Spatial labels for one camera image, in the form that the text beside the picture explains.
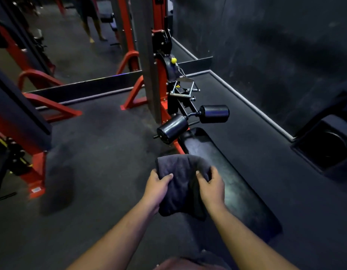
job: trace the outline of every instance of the person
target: person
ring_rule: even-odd
[[[77,13],[80,15],[82,20],[82,26],[86,31],[86,34],[89,36],[90,43],[94,43],[94,39],[91,37],[91,32],[89,24],[87,23],[87,17],[91,17],[94,20],[94,25],[96,31],[99,35],[100,41],[106,41],[106,38],[102,36],[101,25],[99,17],[97,16],[96,9],[92,0],[72,0],[74,7],[77,10]]]
[[[226,208],[225,184],[215,167],[207,183],[196,172],[200,195],[225,245],[240,270],[298,270],[293,264],[263,242]],[[159,180],[155,170],[150,174],[142,199],[102,239],[78,258],[67,270],[124,270],[135,253],[151,218],[158,212],[173,175]],[[171,258],[156,270],[223,269],[221,266],[200,264],[192,260]]]

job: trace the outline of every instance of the right hand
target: right hand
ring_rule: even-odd
[[[212,179],[207,182],[202,174],[197,171],[196,176],[200,184],[200,194],[207,210],[213,208],[225,208],[225,183],[219,175],[216,167],[211,167]]]

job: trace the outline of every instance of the gray towel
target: gray towel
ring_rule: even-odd
[[[167,194],[162,200],[158,212],[162,216],[184,212],[204,221],[206,210],[201,200],[196,171],[201,172],[209,182],[211,180],[210,164],[195,155],[173,154],[157,158],[156,169],[160,180],[167,174],[173,174],[173,179],[168,184]]]

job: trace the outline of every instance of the gym floor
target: gym floor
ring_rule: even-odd
[[[83,70],[89,73],[89,51],[83,53]],[[195,94],[197,106],[230,108],[227,123],[196,126],[207,131],[280,220],[284,232],[271,246],[301,269],[347,269],[347,182],[320,176],[290,149],[290,142],[211,75],[195,80],[201,89]],[[26,184],[5,178],[2,194],[18,195],[0,201],[0,269],[65,268],[140,199],[154,160],[176,153],[152,139],[157,125],[146,105],[120,110],[127,95],[74,104],[82,116],[53,124],[44,196],[28,201]],[[219,240],[207,244],[197,237],[205,223],[179,213],[155,216],[129,269],[149,270],[170,256],[195,256],[202,248],[221,255]]]

